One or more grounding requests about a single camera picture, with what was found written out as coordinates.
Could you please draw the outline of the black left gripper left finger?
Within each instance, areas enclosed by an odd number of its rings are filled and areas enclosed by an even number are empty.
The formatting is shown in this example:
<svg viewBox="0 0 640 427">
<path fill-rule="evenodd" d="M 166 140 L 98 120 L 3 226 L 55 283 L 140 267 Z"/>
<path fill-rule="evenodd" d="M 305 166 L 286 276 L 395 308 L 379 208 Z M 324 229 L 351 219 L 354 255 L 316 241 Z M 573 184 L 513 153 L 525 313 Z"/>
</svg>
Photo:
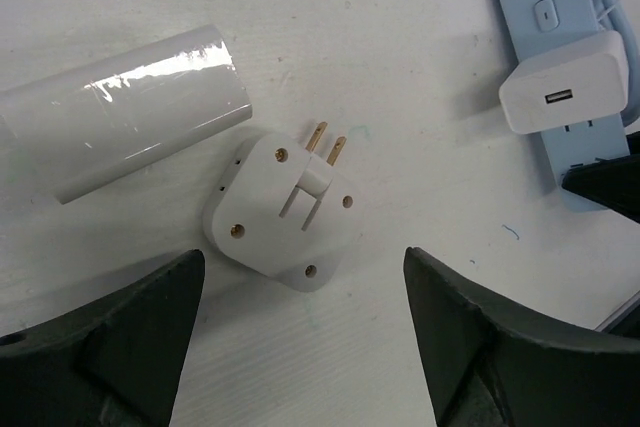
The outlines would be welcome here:
<svg viewBox="0 0 640 427">
<path fill-rule="evenodd" d="M 195 325 L 205 257 L 1 339 L 4 426 L 167 426 Z"/>
</svg>

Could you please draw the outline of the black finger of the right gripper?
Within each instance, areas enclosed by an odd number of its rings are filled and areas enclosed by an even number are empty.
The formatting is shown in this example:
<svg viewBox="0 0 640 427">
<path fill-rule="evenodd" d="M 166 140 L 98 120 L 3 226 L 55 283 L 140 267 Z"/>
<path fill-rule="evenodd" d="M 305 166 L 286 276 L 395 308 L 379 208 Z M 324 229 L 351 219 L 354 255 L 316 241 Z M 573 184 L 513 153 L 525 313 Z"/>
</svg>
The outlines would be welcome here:
<svg viewBox="0 0 640 427">
<path fill-rule="evenodd" d="M 630 154 L 569 170 L 562 188 L 639 222 L 639 132 L 627 136 Z"/>
</svg>

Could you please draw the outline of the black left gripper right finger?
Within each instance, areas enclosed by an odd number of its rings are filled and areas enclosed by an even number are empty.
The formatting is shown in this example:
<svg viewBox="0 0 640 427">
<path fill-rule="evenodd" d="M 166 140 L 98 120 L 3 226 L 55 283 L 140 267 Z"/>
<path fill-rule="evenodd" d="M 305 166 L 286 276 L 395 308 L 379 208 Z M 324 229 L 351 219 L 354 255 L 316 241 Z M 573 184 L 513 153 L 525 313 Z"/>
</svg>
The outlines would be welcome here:
<svg viewBox="0 0 640 427">
<path fill-rule="evenodd" d="M 404 257 L 439 426 L 636 426 L 639 299 L 597 330 L 532 310 L 419 248 Z"/>
</svg>

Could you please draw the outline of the white USB charger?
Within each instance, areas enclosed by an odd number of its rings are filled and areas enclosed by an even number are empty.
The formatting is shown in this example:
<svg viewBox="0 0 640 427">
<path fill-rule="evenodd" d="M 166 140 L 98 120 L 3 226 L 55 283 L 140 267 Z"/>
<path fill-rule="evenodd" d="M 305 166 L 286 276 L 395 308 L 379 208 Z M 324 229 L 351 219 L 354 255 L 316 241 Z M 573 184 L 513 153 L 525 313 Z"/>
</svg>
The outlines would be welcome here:
<svg viewBox="0 0 640 427">
<path fill-rule="evenodd" d="M 521 135 L 621 113 L 629 99 L 621 35 L 601 31 L 521 62 L 499 99 L 511 130 Z"/>
</svg>

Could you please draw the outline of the light blue power strip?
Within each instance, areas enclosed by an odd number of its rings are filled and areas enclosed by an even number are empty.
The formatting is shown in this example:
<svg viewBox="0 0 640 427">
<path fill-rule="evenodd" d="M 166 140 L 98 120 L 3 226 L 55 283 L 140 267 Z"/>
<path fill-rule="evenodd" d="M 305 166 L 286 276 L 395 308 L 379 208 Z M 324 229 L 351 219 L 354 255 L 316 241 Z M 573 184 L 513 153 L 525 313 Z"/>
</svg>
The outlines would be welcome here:
<svg viewBox="0 0 640 427">
<path fill-rule="evenodd" d="M 629 64 L 629 99 L 619 114 L 546 130 L 542 139 L 554 181 L 570 169 L 630 154 L 625 129 L 639 117 L 639 45 L 620 0 L 499 0 L 518 65 L 590 37 L 618 32 Z"/>
</svg>

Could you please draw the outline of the white folding-prong adapter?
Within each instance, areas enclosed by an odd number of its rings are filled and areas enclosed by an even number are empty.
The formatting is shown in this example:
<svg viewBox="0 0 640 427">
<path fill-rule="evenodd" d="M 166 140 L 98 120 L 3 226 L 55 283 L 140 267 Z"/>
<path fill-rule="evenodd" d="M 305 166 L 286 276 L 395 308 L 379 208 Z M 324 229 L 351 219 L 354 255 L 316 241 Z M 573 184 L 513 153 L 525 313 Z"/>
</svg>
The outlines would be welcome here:
<svg viewBox="0 0 640 427">
<path fill-rule="evenodd" d="M 282 133 L 243 142 L 202 214 L 220 254 L 299 292 L 332 279 L 364 225 L 366 201 L 335 167 L 346 137 L 328 156 L 316 152 L 326 128 L 318 123 L 306 144 Z"/>
</svg>

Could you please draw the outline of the large white charger block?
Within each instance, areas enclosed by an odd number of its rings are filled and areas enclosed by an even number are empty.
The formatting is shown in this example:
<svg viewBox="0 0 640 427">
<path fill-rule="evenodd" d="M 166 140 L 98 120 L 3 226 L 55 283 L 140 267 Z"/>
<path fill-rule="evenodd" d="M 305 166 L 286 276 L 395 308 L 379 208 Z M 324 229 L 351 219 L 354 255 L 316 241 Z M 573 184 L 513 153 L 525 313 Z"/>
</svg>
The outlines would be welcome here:
<svg viewBox="0 0 640 427">
<path fill-rule="evenodd" d="M 215 26 L 1 94 L 1 116 L 62 204 L 252 116 Z"/>
</svg>

